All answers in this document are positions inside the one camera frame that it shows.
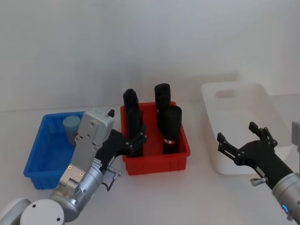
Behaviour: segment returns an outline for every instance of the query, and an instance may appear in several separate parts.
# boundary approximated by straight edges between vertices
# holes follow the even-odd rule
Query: white wall
[[[1,0],[0,111],[198,99],[207,81],[300,93],[299,0]]]

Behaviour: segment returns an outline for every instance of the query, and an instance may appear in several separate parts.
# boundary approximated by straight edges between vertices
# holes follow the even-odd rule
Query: black cylinder
[[[164,110],[164,154],[179,153],[182,110],[170,106]]]
[[[139,100],[133,89],[127,89],[123,94],[124,106],[126,113],[130,109],[139,109]]]
[[[161,83],[154,88],[155,105],[157,108],[157,127],[163,132],[164,127],[164,110],[171,104],[171,88],[167,83]]]

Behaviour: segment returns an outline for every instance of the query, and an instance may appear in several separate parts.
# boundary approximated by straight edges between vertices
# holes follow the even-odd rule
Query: white table
[[[300,95],[272,97],[285,122],[291,127],[300,116]],[[272,196],[267,185],[252,187],[256,175],[220,175],[211,167],[202,135],[202,102],[179,102],[183,126],[191,148],[187,168],[128,176],[121,157],[113,166],[123,171],[110,192],[101,186],[81,215],[70,225],[293,225]],[[115,129],[120,130],[120,107]],[[0,209],[11,200],[47,198],[51,190],[36,190],[23,170],[43,115],[82,111],[86,108],[0,112]],[[288,165],[298,171],[295,150]]]

